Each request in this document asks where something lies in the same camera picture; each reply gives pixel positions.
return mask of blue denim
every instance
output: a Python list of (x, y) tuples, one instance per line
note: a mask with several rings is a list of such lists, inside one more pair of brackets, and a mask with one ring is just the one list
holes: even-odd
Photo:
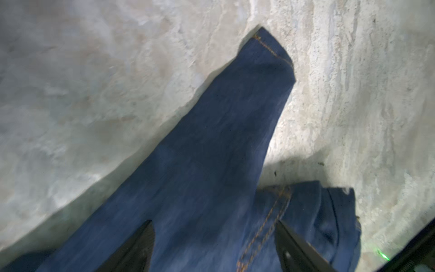
[(359, 241), (352, 190), (309, 182), (257, 191), (294, 83), (290, 57), (261, 28), (151, 155), (36, 271), (93, 272), (147, 220), (156, 232), (152, 272), (280, 271), (271, 238), (280, 218), (338, 271), (351, 271)]

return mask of green light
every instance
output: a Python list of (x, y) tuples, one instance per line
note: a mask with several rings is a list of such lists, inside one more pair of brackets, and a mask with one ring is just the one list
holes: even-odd
[(379, 249), (378, 249), (378, 253), (379, 253), (379, 255), (381, 255), (382, 258), (384, 258), (385, 260), (387, 260), (387, 261), (390, 260), (390, 258), (388, 258), (387, 255), (385, 255), (384, 253), (382, 253)]

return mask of pant leg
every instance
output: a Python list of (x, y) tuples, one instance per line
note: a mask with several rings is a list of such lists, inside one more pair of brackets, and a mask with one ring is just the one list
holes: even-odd
[(237, 272), (282, 272), (274, 242), (281, 219), (338, 272), (353, 272), (361, 228), (352, 189), (323, 188), (318, 181), (257, 191)]
[(53, 251), (54, 250), (46, 250), (25, 254), (8, 264), (3, 269), (0, 269), (0, 272), (33, 272), (53, 253)]
[(269, 141), (294, 83), (291, 59), (261, 28), (37, 271), (94, 271), (149, 219), (156, 232), (151, 271), (234, 270)]

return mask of jeans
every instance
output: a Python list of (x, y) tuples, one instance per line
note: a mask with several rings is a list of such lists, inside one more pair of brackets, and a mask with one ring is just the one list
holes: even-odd
[(317, 181), (257, 190), (294, 83), (290, 57), (261, 28), (116, 192), (59, 249), (22, 271), (95, 271), (147, 220), (155, 229), (152, 272), (280, 271), (279, 219), (336, 270), (353, 271), (360, 235), (353, 190)]

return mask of rough white surface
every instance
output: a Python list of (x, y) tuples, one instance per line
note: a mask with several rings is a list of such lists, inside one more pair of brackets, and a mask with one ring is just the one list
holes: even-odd
[(354, 187), (360, 271), (435, 216), (432, 0), (4, 0), (0, 13), (0, 266), (66, 239), (258, 24), (298, 80), (261, 185)]

